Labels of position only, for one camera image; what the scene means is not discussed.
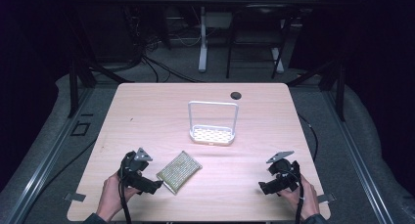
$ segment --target white basket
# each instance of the white basket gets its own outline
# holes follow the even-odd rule
[[[225,126],[205,125],[205,124],[193,125],[192,105],[195,105],[195,104],[235,107],[235,115],[234,115],[232,128],[225,127]],[[226,146],[226,145],[230,145],[234,141],[236,119],[238,117],[238,109],[239,109],[237,104],[191,101],[189,102],[188,107],[189,107],[189,120],[190,120],[190,137],[195,143]]]

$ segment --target human hand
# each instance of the human hand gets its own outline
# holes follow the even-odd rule
[[[121,199],[118,192],[119,177],[115,173],[104,182],[103,192],[96,214],[110,222],[111,219],[122,209]],[[125,201],[128,202],[134,194],[140,192],[135,188],[125,188]]]
[[[304,188],[304,202],[301,209],[301,219],[305,220],[309,216],[320,213],[320,207],[318,206],[317,193],[314,190],[314,186],[311,185],[302,175],[301,183]],[[277,194],[285,198],[293,210],[297,211],[300,199],[300,187],[297,187],[293,192],[282,190]]]

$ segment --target sleeve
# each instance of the sleeve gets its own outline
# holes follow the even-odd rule
[[[82,224],[108,224],[108,223],[106,221],[104,221],[97,214],[92,213],[91,215],[89,215],[88,218],[86,218],[85,221],[82,222]]]
[[[329,222],[324,219],[324,217],[321,214],[314,214],[312,216],[309,216],[307,219],[305,219],[302,224],[328,224]]]

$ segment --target gold mesh pad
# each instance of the gold mesh pad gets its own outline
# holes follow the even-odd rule
[[[162,169],[157,177],[176,195],[184,183],[201,168],[197,161],[183,151]]]

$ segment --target human arm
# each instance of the human arm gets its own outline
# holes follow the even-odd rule
[[[301,176],[301,183],[303,187],[303,204],[301,209],[301,220],[303,224],[320,224],[328,223],[320,214],[320,207],[318,205],[317,193],[314,186],[311,185],[303,176]],[[282,190],[278,195],[285,198],[293,210],[297,210],[300,200],[300,187],[293,192]]]
[[[118,192],[119,177],[115,173],[104,182],[103,191],[96,213],[91,214],[84,224],[103,224],[111,221],[113,217],[122,209],[121,200]],[[140,192],[135,188],[125,188],[125,201],[128,202],[134,194]]]

